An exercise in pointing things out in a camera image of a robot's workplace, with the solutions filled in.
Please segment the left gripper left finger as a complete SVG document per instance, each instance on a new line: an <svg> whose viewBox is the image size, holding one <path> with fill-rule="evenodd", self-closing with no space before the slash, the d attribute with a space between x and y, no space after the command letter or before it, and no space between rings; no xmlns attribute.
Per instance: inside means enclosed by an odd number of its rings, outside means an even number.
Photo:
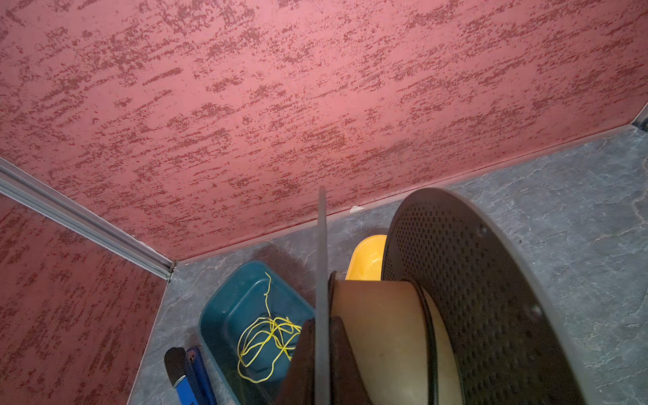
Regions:
<svg viewBox="0 0 648 405"><path fill-rule="evenodd" d="M314 403L315 320L307 320L293 352L287 375L276 404L312 405Z"/></svg>

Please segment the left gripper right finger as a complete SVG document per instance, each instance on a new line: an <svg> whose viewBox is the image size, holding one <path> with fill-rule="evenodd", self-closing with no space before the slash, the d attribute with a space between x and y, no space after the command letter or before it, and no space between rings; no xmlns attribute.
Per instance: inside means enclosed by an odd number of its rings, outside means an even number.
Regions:
<svg viewBox="0 0 648 405"><path fill-rule="evenodd" d="M332 404L371 404L340 317L331 318L330 334Z"/></svg>

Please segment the grey perforated cable spool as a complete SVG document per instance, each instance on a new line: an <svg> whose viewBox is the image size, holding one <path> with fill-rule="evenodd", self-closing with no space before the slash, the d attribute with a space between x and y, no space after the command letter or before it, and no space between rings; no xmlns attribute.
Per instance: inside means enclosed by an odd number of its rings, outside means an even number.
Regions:
<svg viewBox="0 0 648 405"><path fill-rule="evenodd" d="M328 280L371 404L595 404L560 317L501 230L465 198L412 193L381 281Z"/></svg>

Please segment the teal plastic bin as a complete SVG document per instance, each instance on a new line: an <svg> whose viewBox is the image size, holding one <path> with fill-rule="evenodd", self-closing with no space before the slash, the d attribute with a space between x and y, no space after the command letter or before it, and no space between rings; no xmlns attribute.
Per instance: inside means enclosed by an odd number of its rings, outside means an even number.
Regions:
<svg viewBox="0 0 648 405"><path fill-rule="evenodd" d="M236 404L272 404L313 307L265 263L246 263L202 311L199 334Z"/></svg>

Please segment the yellow plastic bin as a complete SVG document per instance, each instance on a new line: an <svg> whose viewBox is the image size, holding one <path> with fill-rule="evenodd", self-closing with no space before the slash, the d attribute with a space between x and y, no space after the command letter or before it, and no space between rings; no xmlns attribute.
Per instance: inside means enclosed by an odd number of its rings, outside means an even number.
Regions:
<svg viewBox="0 0 648 405"><path fill-rule="evenodd" d="M381 281L387 235L369 236L354 249L346 280Z"/></svg>

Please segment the left corner aluminium post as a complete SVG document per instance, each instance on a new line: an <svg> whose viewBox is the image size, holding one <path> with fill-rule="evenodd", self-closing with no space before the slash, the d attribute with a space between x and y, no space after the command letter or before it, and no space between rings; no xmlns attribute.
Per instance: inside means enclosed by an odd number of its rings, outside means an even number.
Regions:
<svg viewBox="0 0 648 405"><path fill-rule="evenodd" d="M84 236L143 270L170 281L175 268L174 261L5 159L1 160L1 194Z"/></svg>

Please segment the corner aluminium post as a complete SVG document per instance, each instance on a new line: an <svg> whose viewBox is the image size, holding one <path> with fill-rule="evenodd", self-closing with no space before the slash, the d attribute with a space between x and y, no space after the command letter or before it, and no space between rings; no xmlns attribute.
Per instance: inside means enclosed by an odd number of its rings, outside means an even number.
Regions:
<svg viewBox="0 0 648 405"><path fill-rule="evenodd" d="M170 281L175 268L174 261L5 159L1 160L1 194L84 236L143 270Z"/></svg>
<svg viewBox="0 0 648 405"><path fill-rule="evenodd" d="M648 104L646 104L640 113L636 116L634 121L632 122L632 125L639 128L639 130L643 132L647 132L648 130Z"/></svg>

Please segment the right corner aluminium post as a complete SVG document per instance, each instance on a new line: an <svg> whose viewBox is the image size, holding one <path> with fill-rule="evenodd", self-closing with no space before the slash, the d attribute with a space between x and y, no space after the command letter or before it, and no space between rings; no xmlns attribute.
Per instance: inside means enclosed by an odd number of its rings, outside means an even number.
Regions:
<svg viewBox="0 0 648 405"><path fill-rule="evenodd" d="M632 125L639 128L639 130L643 132L647 132L648 130L648 104L646 104L640 113L636 116L634 121L632 122Z"/></svg>

